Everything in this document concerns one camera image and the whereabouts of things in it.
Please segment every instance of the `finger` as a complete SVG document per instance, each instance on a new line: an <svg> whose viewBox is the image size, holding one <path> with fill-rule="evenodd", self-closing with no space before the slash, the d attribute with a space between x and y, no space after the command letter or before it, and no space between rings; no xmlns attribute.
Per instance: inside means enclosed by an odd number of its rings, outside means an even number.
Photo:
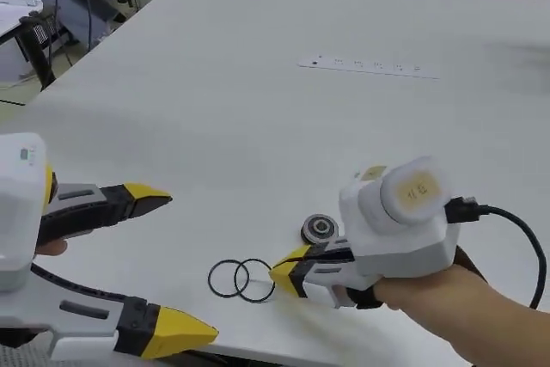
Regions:
<svg viewBox="0 0 550 367"><path fill-rule="evenodd" d="M57 256L61 255L67 249L67 241L56 240L46 244L43 247L36 248L36 253L40 255Z"/></svg>

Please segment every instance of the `rubber o-ring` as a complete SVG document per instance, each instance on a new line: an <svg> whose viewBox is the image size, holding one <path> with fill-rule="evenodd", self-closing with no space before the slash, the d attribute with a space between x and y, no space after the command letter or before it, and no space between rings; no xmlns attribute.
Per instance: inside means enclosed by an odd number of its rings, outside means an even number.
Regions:
<svg viewBox="0 0 550 367"><path fill-rule="evenodd" d="M258 299L254 299L254 298L248 298L246 297L244 294L242 294L242 292L247 288L248 286L248 282L246 282L246 285L244 286L244 288L241 288L239 289L239 285L237 284L237 275L239 273L239 270L241 268L244 268L245 271L247 272L247 281L250 280L250 272L248 271L247 267L246 267L246 264L248 262L259 262L260 264L262 264L263 266L265 266L268 270L271 271L271 266L269 264L267 264L265 261L263 260L260 260L258 258L249 258L247 260L244 260L242 262L239 263L239 265L237 266L237 268L235 269L235 273L233 274L233 284L235 286L235 290L236 291L239 291L238 292L238 296L240 298L242 298L244 301L246 301L247 303L252 303L252 304L260 304L260 303L263 303L267 300L267 298L271 297L273 292L275 291L275 283L272 283L272 288L269 290L269 292L262 298L258 298Z"/></svg>
<svg viewBox="0 0 550 367"><path fill-rule="evenodd" d="M235 292L231 293L231 294L223 294L219 291L217 291L214 286L212 285L212 274L216 271L216 269L219 267L219 266L222 266L223 264L236 264L237 265L237 269L235 270L235 276L234 276L234 281L235 281ZM239 289L237 283L236 283L236 274L237 272L242 268L244 268L244 271L245 273L247 274L247 280L245 281L244 285L242 286L241 289ZM248 284L250 283L250 271L248 270L248 268L246 268L245 266L242 265L242 263L238 260L221 260L219 261L218 263L216 263L211 269L210 269L210 272L208 272L208 287L210 288L210 291L212 291L214 294L216 294L218 297L221 297L221 298L233 298L233 297L237 297L237 296L240 296L242 294L242 292L244 290L247 289L248 287Z"/></svg>

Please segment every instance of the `cable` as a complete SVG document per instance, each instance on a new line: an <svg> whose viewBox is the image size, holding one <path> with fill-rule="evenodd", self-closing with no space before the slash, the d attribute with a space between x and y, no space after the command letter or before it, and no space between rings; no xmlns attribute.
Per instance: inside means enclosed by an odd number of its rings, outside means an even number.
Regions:
<svg viewBox="0 0 550 367"><path fill-rule="evenodd" d="M544 255L544 250L542 249L541 243L537 239L535 233L520 217L508 212L507 210L503 210L502 208L497 208L496 206L490 205L480 205L478 211L480 212L480 215L492 214L506 218L517 225L529 239L529 242L535 251L536 258L539 261L539 276L536 281L535 294L533 295L533 299L531 300L529 307L531 309L537 309L539 307L539 303L541 302L542 295L544 294L544 288L547 282L547 258L546 255Z"/></svg>
<svg viewBox="0 0 550 367"><path fill-rule="evenodd" d="M245 295L242 294L244 292L244 290L246 290L247 287L250 284L250 271L246 267L246 264L248 262L259 262L260 264L262 264L263 266L268 268L270 271L272 269L269 266L269 264L267 264L265 261L260 260L258 258L249 258L249 259L244 260L244 261L239 261L239 260L221 260L221 261L218 261L210 269L210 271L208 272L208 287L210 288L210 290L216 296L221 297L221 298L240 297L242 300L246 301L247 303L253 303L253 304L260 304L260 303L264 303L265 301L267 301L267 299L269 297L271 297L273 292L275 291L275 283L272 283L272 288L262 298L249 298L249 297L246 297ZM218 269L218 267L220 267L224 264L236 264L237 265L237 267L235 269L235 272L233 273L233 285L235 287L235 292L230 293L230 294L223 294L223 293L217 291L214 288L214 286L212 285L212 274ZM239 285L237 283L237 276L239 275L239 271L241 270L241 268L244 269L244 272L246 273L247 278L246 278L246 281L244 282L244 285L242 287L239 287Z"/></svg>
<svg viewBox="0 0 550 367"><path fill-rule="evenodd" d="M497 208L496 206L479 205L475 198L454 198L445 206L445 215L447 216L448 223L471 223L479 221L482 215L490 214L506 218L517 225L527 236L535 251L536 258L539 261L539 275L537 277L535 293L529 307L537 309L544 294L547 281L547 258L533 230L520 217L511 212Z"/></svg>
<svg viewBox="0 0 550 367"><path fill-rule="evenodd" d="M2 103L7 103L9 105L16 105L17 107L24 107L25 104L24 103L20 103L20 102L13 102L13 101L6 101L4 99L0 99L0 102Z"/></svg>
<svg viewBox="0 0 550 367"><path fill-rule="evenodd" d="M72 61L70 60L69 53L67 52L67 48L65 47L65 43L61 39L61 35L59 34L59 25L58 25L58 8L59 8L59 0L55 0L55 9L53 11L53 26L55 28L56 35L58 36L57 39L59 40L59 43L61 44L61 49L63 50L63 53L67 59L67 62L69 62L69 66L72 67Z"/></svg>
<svg viewBox="0 0 550 367"><path fill-rule="evenodd" d="M88 52L92 50L92 5L89 0L86 0L88 7Z"/></svg>

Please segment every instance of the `table surface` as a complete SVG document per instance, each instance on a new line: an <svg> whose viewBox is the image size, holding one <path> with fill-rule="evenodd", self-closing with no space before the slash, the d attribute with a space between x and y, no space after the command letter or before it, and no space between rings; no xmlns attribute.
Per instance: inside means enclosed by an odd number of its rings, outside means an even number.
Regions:
<svg viewBox="0 0 550 367"><path fill-rule="evenodd" d="M0 4L0 36L19 26L19 20L32 11L41 11L42 2L36 6Z"/></svg>
<svg viewBox="0 0 550 367"><path fill-rule="evenodd" d="M206 275L226 258L277 261L306 216L339 219L338 191L360 168L424 154L457 195L515 212L550 247L548 19L547 0L155 0L0 132L39 132L61 181L142 181L174 202L39 262L196 315L221 332L214 352L466 365L400 313L222 299ZM439 79L297 66L317 53L428 65ZM485 217L461 245L496 288L530 299L535 254L518 228ZM268 278L251 270L257 295Z"/></svg>

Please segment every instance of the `electrical outlet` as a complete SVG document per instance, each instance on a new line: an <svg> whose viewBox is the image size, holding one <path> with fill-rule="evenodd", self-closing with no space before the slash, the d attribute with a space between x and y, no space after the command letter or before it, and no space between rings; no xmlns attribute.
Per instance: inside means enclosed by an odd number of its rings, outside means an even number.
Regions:
<svg viewBox="0 0 550 367"><path fill-rule="evenodd" d="M298 62L298 66L304 68L347 70L351 72L376 73L393 76L421 77L424 79L440 78L436 72L428 70L425 65L421 64L389 64L381 60L331 58L324 55L301 59Z"/></svg>

